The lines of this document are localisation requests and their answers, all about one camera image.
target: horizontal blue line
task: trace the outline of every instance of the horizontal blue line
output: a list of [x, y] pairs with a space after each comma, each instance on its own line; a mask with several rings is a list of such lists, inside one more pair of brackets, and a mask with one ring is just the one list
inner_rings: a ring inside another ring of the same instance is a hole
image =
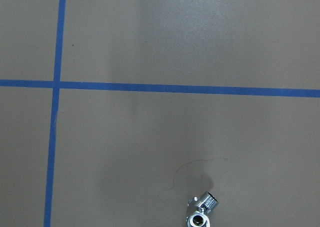
[[3, 86], [3, 87], [28, 87], [28, 88], [52, 88], [53, 81], [0, 79], [0, 86]]
[[255, 87], [69, 82], [69, 81], [60, 82], [60, 88], [61, 89], [81, 89], [81, 90], [320, 98], [320, 89], [297, 89], [297, 88], [255, 88]]

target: silver metal object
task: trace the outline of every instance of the silver metal object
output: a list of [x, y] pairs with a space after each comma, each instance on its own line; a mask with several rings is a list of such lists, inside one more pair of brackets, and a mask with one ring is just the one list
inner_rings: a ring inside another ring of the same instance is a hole
[[200, 198], [190, 199], [186, 213], [187, 227], [210, 227], [208, 214], [218, 203], [217, 199], [209, 192], [205, 192]]

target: metal connector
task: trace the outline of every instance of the metal connector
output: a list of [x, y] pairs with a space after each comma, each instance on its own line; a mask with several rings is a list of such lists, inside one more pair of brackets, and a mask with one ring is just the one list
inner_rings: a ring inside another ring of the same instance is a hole
[[205, 192], [200, 198], [189, 200], [187, 208], [187, 227], [210, 227], [208, 214], [218, 205], [216, 198]]

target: gray surface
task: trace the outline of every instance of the gray surface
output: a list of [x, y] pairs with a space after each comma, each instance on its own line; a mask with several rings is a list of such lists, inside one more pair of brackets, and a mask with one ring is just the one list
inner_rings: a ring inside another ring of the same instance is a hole
[[44, 219], [51, 93], [0, 87], [0, 226]]
[[319, 0], [67, 0], [62, 79], [320, 87]]
[[53, 79], [59, 0], [0, 0], [0, 79]]
[[215, 227], [319, 226], [319, 106], [61, 90], [52, 227], [180, 227], [204, 190]]

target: metal fitting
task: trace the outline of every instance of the metal fitting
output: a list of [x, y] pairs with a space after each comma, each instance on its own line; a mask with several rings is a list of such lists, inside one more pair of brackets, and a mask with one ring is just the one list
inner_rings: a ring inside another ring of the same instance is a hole
[[210, 227], [208, 214], [218, 205], [216, 198], [205, 192], [200, 198], [189, 200], [187, 208], [187, 227]]

